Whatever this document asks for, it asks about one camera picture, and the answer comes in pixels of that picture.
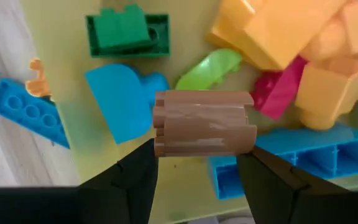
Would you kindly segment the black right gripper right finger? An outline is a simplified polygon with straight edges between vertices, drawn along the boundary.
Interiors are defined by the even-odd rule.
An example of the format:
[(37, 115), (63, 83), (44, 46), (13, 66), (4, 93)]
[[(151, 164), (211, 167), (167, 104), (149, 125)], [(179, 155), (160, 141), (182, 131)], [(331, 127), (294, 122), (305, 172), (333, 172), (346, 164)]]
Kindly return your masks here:
[(259, 147), (236, 159), (256, 224), (358, 224), (358, 191), (314, 176)]

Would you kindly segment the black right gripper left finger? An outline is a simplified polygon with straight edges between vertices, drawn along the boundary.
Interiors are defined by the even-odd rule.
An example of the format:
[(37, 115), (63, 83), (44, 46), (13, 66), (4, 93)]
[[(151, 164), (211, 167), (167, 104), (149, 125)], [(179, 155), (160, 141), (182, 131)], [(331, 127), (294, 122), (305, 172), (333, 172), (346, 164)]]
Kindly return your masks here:
[(73, 187), (0, 187), (0, 224), (148, 224), (158, 177), (149, 139)]

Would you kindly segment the large blue toy block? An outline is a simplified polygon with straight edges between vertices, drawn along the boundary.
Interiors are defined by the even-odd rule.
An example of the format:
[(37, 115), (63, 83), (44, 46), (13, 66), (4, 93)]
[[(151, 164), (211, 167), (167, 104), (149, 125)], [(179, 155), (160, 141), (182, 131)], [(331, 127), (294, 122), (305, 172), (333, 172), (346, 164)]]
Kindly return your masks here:
[[(358, 129), (337, 123), (331, 129), (273, 129), (257, 137), (256, 146), (323, 179), (358, 174)], [(234, 156), (209, 158), (217, 199), (244, 195)]]

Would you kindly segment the small blue toy piece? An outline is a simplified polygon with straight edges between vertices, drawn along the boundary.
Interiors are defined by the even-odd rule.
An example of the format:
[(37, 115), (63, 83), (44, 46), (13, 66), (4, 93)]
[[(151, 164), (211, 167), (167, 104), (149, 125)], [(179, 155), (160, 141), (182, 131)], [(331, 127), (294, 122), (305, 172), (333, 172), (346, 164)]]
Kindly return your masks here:
[(150, 129), (155, 94), (170, 88), (165, 75), (141, 75), (121, 63), (89, 70), (85, 78), (116, 144), (138, 138)]

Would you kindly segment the red toy block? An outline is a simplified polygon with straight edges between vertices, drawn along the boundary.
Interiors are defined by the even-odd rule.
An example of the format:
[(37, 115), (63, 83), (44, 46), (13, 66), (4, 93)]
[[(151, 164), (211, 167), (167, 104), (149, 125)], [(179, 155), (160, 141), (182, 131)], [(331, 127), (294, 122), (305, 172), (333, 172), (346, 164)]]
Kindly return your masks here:
[(273, 120), (281, 118), (296, 96), (307, 63), (307, 60), (297, 56), (282, 71), (263, 72), (250, 93), (254, 108)]

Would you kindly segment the brown toy block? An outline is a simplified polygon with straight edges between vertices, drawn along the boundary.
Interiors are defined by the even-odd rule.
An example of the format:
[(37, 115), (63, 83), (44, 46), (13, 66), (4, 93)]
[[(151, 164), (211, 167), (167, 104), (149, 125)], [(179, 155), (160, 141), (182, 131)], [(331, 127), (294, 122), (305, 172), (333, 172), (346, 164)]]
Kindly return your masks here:
[(257, 126), (246, 91), (167, 90), (155, 95), (157, 157), (233, 156), (253, 150)]

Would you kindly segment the small orange toy block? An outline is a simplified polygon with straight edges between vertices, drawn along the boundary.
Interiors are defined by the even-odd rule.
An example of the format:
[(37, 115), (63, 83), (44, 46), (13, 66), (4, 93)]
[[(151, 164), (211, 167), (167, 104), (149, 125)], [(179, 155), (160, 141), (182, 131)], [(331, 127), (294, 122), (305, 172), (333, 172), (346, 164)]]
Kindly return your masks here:
[(36, 72), (36, 78), (25, 82), (28, 94), (34, 97), (51, 97), (52, 92), (46, 79), (44, 66), (39, 58), (30, 61), (29, 68)]

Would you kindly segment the lime green toy block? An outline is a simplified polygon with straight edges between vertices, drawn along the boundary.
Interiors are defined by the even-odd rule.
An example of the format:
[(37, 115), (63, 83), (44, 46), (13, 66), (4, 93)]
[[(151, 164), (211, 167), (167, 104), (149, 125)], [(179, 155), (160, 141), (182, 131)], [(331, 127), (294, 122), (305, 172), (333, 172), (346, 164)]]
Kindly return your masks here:
[(239, 69), (242, 55), (231, 49), (218, 49), (211, 52), (199, 64), (184, 73), (176, 90), (209, 90), (211, 86), (222, 82), (224, 76)]

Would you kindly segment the dark green toy block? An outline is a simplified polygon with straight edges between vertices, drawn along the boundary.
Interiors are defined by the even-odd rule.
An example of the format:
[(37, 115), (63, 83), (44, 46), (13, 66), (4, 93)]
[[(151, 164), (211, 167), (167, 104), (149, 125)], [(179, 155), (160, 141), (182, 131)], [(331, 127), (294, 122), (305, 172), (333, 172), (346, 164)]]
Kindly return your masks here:
[(89, 52), (93, 58), (155, 58), (170, 55), (170, 17), (145, 14), (137, 4), (119, 12), (102, 8), (85, 16)]

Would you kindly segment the long blue flat block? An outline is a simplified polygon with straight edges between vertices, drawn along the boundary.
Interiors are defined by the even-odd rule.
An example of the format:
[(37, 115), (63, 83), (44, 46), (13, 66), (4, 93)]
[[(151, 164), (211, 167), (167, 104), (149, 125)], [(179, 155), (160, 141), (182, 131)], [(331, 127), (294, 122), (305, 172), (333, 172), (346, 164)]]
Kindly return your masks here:
[(0, 79), (0, 115), (65, 148), (70, 145), (55, 105), (31, 96), (23, 84)]

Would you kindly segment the yellow translucent tray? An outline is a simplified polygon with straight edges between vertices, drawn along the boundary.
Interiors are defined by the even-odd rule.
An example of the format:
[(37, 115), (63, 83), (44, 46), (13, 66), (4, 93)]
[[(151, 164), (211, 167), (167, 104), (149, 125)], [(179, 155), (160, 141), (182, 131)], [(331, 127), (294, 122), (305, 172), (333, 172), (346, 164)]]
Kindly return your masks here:
[[(141, 73), (162, 72), (174, 86), (178, 77), (207, 56), (213, 45), (206, 41), (206, 35), (213, 26), (219, 12), (221, 0), (134, 0), (145, 12), (169, 14), (170, 17), (170, 56), (168, 58), (123, 59)], [(290, 14), (296, 9), (312, 6), (317, 11), (317, 3), (328, 0), (249, 0), (255, 7), (256, 22), (253, 16), (244, 22), (246, 31), (250, 23), (251, 36), (259, 30), (262, 17), (268, 12), (273, 19), (280, 19), (284, 12), (284, 22), (289, 22)], [(116, 145), (103, 115), (85, 80), (85, 72), (109, 62), (113, 58), (92, 58), (88, 46), (85, 15), (98, 14), (102, 7), (116, 7), (119, 0), (22, 0), (25, 19), (34, 39), (37, 55), (41, 59), (48, 84), (52, 89), (65, 134), (69, 140), (71, 153), (80, 176), (80, 181), (96, 176), (118, 159), (132, 152), (137, 146), (153, 137), (150, 131), (127, 143)], [(246, 43), (246, 53), (257, 64), (273, 65), (277, 59), (284, 65), (289, 62), (289, 53), (279, 53), (284, 47), (251, 47)], [(216, 86), (222, 90), (248, 90), (258, 75), (256, 67), (245, 64), (239, 72), (229, 75), (227, 81)], [(250, 110), (251, 121), (258, 126), (258, 132), (273, 128), (295, 128), (300, 126), (297, 110), (290, 107), (280, 121), (273, 121), (259, 112)], [(349, 117), (349, 124), (358, 128), (358, 104)], [(332, 180), (348, 189), (358, 188), (358, 175)], [(184, 222), (194, 218), (220, 215), (239, 210), (248, 210), (245, 197), (218, 200), (209, 179), (207, 160), (202, 157), (173, 157), (160, 160), (157, 191), (150, 217), (151, 223)]]

